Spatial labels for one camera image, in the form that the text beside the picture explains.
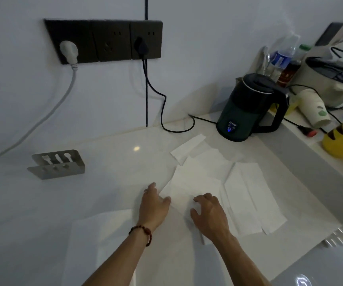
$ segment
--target bottle of dark liquid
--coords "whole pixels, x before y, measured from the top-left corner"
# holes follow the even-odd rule
[[[301,44],[296,52],[295,56],[289,62],[288,66],[281,72],[279,80],[276,82],[281,87],[286,87],[288,82],[292,79],[294,74],[301,67],[301,62],[305,58],[307,52],[312,47],[306,44]]]

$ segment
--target wall-mounted utensil holder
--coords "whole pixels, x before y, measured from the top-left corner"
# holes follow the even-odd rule
[[[41,180],[79,175],[85,171],[85,164],[75,149],[33,154],[31,157],[38,166],[27,169]]]

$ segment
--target kettle handle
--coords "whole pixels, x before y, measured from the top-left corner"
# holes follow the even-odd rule
[[[277,103],[279,108],[276,111],[272,124],[269,126],[258,126],[253,130],[254,133],[273,132],[279,128],[288,110],[288,100],[283,92],[275,91],[273,93],[271,105],[273,103]]]

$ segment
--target forearm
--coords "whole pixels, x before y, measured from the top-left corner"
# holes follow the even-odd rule
[[[141,228],[133,230],[83,286],[128,286],[144,252],[147,239]]]
[[[235,286],[270,286],[256,265],[242,250],[238,240],[228,234],[214,242]]]

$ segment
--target hand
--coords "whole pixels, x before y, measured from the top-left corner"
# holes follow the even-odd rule
[[[137,225],[149,228],[153,233],[165,220],[171,201],[170,197],[162,200],[157,193],[155,183],[151,183],[144,191]]]
[[[213,243],[231,236],[226,214],[219,204],[218,198],[211,193],[197,196],[194,202],[200,203],[201,215],[190,209],[190,216],[198,230]]]

